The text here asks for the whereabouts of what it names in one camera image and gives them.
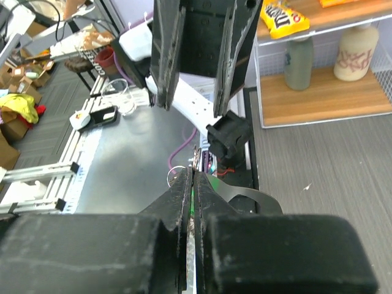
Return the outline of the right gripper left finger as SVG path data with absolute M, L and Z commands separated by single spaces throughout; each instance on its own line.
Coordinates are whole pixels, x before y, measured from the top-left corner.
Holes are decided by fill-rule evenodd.
M 137 214 L 1 221 L 2 293 L 181 293 L 193 171 Z

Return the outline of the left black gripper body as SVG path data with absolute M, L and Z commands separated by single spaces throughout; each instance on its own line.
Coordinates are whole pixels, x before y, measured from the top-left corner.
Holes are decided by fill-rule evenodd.
M 224 21 L 232 1 L 182 1 L 186 17 L 181 46 L 181 72 L 214 78 L 217 74 Z

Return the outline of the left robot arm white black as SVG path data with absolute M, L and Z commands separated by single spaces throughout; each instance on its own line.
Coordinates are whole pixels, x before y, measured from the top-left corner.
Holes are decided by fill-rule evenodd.
M 112 45 L 120 74 L 153 104 L 177 109 L 218 158 L 235 157 L 251 137 L 228 109 L 243 88 L 261 1 L 155 1 Z

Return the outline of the key with green tag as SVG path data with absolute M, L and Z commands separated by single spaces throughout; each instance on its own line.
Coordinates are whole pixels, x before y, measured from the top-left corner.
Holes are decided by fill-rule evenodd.
M 215 192 L 218 192 L 221 184 L 223 184 L 224 182 L 222 182 L 220 179 L 218 179 L 215 176 L 209 176 L 208 177 L 208 181 L 210 183 L 210 185 L 212 186 L 212 188 L 214 189 Z M 190 203 L 190 215 L 192 217 L 195 216 L 195 208 L 194 208 L 194 190 L 192 189 L 192 193 L 191 193 L 191 203 Z

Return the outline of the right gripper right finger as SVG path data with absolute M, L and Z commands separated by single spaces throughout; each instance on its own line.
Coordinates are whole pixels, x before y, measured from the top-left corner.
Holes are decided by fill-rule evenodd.
M 276 288 L 269 293 L 376 293 L 379 283 L 354 227 L 324 214 L 265 216 L 255 249 Z

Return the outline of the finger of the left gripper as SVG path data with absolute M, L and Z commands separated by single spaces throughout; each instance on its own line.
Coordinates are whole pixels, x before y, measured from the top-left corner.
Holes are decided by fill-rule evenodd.
M 155 1 L 150 72 L 157 86 L 156 105 L 169 110 L 179 80 L 180 48 L 186 8 L 181 1 Z
M 215 117 L 227 112 L 229 101 L 243 87 L 262 1 L 233 1 L 227 8 L 214 88 Z

